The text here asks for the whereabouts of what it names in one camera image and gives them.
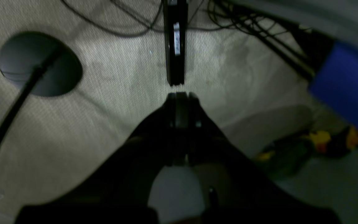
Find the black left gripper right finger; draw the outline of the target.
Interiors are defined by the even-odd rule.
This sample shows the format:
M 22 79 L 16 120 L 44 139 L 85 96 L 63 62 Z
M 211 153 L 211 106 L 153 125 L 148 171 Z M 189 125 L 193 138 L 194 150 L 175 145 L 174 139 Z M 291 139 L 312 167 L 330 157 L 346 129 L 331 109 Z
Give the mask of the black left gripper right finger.
M 340 224 L 330 208 L 305 203 L 276 186 L 240 152 L 206 115 L 198 97 L 186 94 L 192 166 L 207 162 L 222 165 L 237 190 L 237 205 L 223 205 L 217 190 L 200 217 L 202 224 Z

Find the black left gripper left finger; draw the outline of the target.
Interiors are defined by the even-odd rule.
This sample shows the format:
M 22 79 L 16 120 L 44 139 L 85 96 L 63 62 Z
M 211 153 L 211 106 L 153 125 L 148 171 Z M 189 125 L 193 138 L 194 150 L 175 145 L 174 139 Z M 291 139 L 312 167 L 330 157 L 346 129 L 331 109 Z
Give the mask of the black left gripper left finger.
M 185 93 L 169 93 L 93 174 L 64 196 L 25 206 L 16 224 L 158 223 L 148 207 L 165 166 L 185 161 Z

